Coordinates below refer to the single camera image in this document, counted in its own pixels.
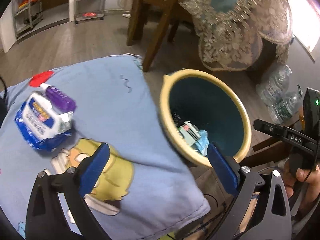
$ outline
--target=black cable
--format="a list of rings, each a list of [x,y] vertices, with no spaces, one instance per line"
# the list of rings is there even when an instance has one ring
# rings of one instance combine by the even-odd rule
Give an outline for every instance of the black cable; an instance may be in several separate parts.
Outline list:
[[[210,218],[206,223],[200,225],[197,229],[193,230],[191,233],[189,233],[187,236],[185,236],[182,240],[184,240],[184,239],[187,238],[188,236],[191,236],[192,234],[200,231],[203,226],[206,227],[206,226],[209,225],[211,222],[215,221],[219,216],[221,216],[221,215],[226,211],[226,209],[227,209],[227,204],[226,204],[225,202],[223,202],[223,203],[222,203],[222,206],[223,206],[223,210],[222,210],[219,214],[215,215],[213,218]]]
[[[281,168],[281,167],[279,167],[279,166],[270,166],[270,167],[266,167],[266,168],[258,171],[257,173],[260,173],[260,172],[262,172],[262,171],[266,171],[266,170],[268,170],[268,169],[278,169],[278,170],[280,170],[280,171],[283,171],[283,168]]]
[[[319,149],[320,149],[320,120],[318,121],[318,140],[317,140],[317,148],[316,148],[315,159],[314,159],[314,161],[313,161],[312,169],[310,169],[308,175],[306,176],[306,178],[304,179],[303,182],[305,182],[305,181],[309,178],[311,172],[316,168],[316,164],[317,164],[317,160],[318,160],[318,152],[319,152]]]
[[[202,231],[204,231],[204,234],[206,235],[208,233],[208,229],[206,228],[206,226],[204,225],[204,223],[200,223],[200,227],[202,229]]]
[[[210,196],[210,197],[213,197],[213,198],[214,198],[214,200],[216,201],[217,207],[219,206],[218,201],[217,201],[217,199],[216,199],[214,196],[212,196],[212,195],[210,195],[210,194],[203,194],[203,195],[204,195],[204,196]]]

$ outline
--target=white bottle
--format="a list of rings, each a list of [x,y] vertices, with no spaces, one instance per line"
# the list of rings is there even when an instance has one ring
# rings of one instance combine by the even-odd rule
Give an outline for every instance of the white bottle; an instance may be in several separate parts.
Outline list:
[[[272,72],[266,82],[256,86],[257,94],[267,106],[277,103],[282,98],[288,90],[291,74],[291,69],[287,65],[282,65],[278,70]]]
[[[303,93],[298,85],[297,91],[286,93],[284,98],[278,103],[268,106],[268,111],[273,122],[276,124],[281,124],[285,120],[290,119],[302,105],[302,96]]]

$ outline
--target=wet wipes package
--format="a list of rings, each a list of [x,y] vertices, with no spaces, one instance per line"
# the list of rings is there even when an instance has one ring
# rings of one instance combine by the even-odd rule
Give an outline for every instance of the wet wipes package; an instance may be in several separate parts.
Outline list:
[[[15,122],[35,150],[53,151],[71,136],[73,111],[58,114],[49,99],[33,91],[16,114]]]

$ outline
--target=human hand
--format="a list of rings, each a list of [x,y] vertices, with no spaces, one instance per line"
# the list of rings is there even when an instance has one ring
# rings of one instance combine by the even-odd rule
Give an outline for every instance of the human hand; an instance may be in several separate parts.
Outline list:
[[[309,170],[297,169],[296,178],[294,178],[289,170],[289,161],[285,163],[282,179],[288,198],[290,198],[293,195],[292,187],[295,184],[295,182],[297,180],[303,182],[308,173]],[[301,212],[302,216],[305,216],[313,208],[314,201],[320,193],[320,170],[318,165],[316,166],[316,170],[310,173],[310,176],[307,178],[306,182],[309,183],[309,186],[306,195],[304,199],[301,201],[299,207],[299,211]]]

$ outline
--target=finger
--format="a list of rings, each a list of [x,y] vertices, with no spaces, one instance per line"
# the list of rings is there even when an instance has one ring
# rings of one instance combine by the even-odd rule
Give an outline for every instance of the finger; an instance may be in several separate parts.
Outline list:
[[[312,204],[318,197],[320,193],[320,183],[316,185],[309,184],[306,195],[301,202],[300,208],[307,208],[310,204]]]
[[[285,186],[285,191],[287,193],[288,198],[291,198],[293,195],[293,188],[289,186]]]
[[[284,173],[289,173],[290,167],[289,167],[289,161],[286,161],[284,164]]]
[[[293,185],[295,184],[295,182],[297,181],[296,178],[294,178],[290,172],[287,173],[283,173],[282,174],[282,180],[285,186],[290,186],[293,187]]]
[[[297,169],[296,177],[298,181],[304,182],[306,177],[308,176],[310,170],[302,170],[302,169]],[[309,177],[306,180],[307,183],[311,185],[316,185],[320,183],[320,170],[318,165],[316,166],[316,170],[312,171],[309,175]]]

